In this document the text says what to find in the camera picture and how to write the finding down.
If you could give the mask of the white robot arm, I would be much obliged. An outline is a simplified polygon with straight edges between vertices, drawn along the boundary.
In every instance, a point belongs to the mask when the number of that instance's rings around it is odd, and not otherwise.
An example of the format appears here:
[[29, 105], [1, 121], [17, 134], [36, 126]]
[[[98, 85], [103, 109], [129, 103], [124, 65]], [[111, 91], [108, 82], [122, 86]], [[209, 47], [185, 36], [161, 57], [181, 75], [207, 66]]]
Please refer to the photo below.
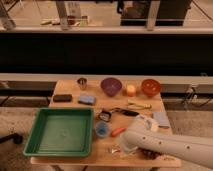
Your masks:
[[142, 148], [213, 169], [213, 139], [159, 133], [158, 123], [142, 114], [120, 134], [118, 142], [126, 154]]

